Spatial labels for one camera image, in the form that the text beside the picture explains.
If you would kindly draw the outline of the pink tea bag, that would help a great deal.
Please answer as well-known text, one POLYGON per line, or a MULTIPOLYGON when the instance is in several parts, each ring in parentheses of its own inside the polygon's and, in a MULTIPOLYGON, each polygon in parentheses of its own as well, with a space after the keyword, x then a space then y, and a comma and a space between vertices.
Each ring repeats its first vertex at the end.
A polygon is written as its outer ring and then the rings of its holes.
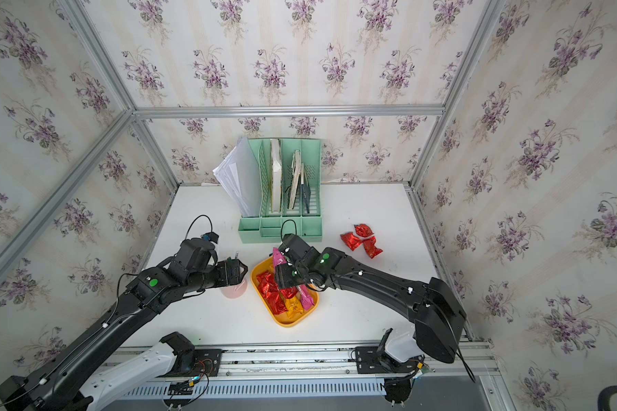
POLYGON ((304 284, 298 286, 298 299, 305 312, 310 311, 315 306, 315 300, 304 284))
POLYGON ((277 248, 273 248, 272 258, 273 258, 273 267, 274 268, 276 268, 279 265, 286 265, 287 264, 286 257, 284 257, 284 255, 281 253, 281 251, 279 251, 277 248))

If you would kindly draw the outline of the red tea bag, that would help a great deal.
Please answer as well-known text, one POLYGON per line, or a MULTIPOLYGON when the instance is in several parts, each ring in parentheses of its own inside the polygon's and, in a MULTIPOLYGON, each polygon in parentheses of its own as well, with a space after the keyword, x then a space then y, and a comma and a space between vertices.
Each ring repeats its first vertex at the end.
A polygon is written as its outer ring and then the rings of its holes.
POLYGON ((368 224, 357 224, 354 228, 356 235, 362 239, 368 239, 375 235, 374 231, 372 231, 368 224))
POLYGON ((355 251, 358 247, 360 247, 363 243, 362 239, 359 238, 353 232, 347 232, 340 236, 342 242, 349 248, 351 251, 355 251))
POLYGON ((374 259, 377 255, 383 252, 381 248, 377 247, 375 236, 370 236, 370 238, 363 240, 362 244, 366 255, 368 255, 371 259, 374 259))
POLYGON ((256 276, 257 289, 264 298, 277 295, 279 293, 279 287, 275 281, 273 272, 263 272, 256 276))
POLYGON ((274 316, 286 313, 285 298, 279 292, 271 292, 266 296, 267 306, 274 316))
POLYGON ((286 288, 286 289, 281 289, 279 292, 280 292, 280 294, 282 296, 284 296, 284 298, 286 300, 289 300, 289 299, 294 298, 297 295, 298 288, 297 287, 290 287, 290 288, 286 288))

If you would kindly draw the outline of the yellow plastic storage tray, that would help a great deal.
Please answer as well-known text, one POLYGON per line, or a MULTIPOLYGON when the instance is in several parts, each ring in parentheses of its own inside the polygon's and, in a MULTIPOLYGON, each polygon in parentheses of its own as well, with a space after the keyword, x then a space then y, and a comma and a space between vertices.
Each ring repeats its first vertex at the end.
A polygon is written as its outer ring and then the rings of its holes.
POLYGON ((274 322, 291 328, 305 320, 320 302, 318 293, 304 285, 281 289, 274 279, 274 257, 270 256, 250 273, 250 280, 274 322))

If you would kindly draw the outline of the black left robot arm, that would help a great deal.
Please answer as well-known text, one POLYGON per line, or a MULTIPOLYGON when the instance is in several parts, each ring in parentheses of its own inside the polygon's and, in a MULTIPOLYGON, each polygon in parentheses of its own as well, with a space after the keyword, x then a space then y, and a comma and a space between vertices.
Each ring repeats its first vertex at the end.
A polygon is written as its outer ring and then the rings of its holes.
POLYGON ((114 304, 67 348, 26 377, 0 385, 7 410, 89 410, 99 407, 99 386, 90 378, 133 334, 192 293, 243 282, 248 267, 238 258, 219 260, 219 236, 186 237, 179 250, 126 285, 114 304))

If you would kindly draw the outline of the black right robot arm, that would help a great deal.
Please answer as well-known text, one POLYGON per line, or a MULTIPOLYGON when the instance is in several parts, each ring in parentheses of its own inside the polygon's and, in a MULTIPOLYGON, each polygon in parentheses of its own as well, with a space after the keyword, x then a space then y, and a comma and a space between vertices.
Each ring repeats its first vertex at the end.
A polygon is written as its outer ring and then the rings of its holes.
POLYGON ((452 289, 439 278, 414 281, 365 265, 336 248, 318 251, 297 233, 281 232, 279 252, 286 262, 276 272, 279 287, 304 285, 317 293, 338 289, 365 297, 398 313, 412 327, 388 329, 360 373, 388 373, 392 381, 415 378, 426 358, 452 364, 464 358, 459 347, 467 314, 452 289))

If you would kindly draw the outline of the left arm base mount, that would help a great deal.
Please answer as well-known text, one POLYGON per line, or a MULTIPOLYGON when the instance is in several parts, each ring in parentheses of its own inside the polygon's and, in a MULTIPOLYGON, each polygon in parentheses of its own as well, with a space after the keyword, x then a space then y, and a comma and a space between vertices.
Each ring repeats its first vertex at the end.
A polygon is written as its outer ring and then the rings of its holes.
POLYGON ((222 349, 197 348, 180 332, 170 333, 159 341, 171 348, 173 357, 171 367, 161 377, 197 377, 204 373, 209 377, 218 375, 222 349))

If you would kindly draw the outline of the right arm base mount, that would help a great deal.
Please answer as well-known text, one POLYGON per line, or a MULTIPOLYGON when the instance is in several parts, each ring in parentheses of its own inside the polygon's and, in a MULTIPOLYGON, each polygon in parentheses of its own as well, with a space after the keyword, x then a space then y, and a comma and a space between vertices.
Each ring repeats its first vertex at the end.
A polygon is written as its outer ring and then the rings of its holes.
POLYGON ((375 346, 357 346, 351 354, 358 374, 411 374, 420 370, 426 355, 411 332, 385 331, 375 346))

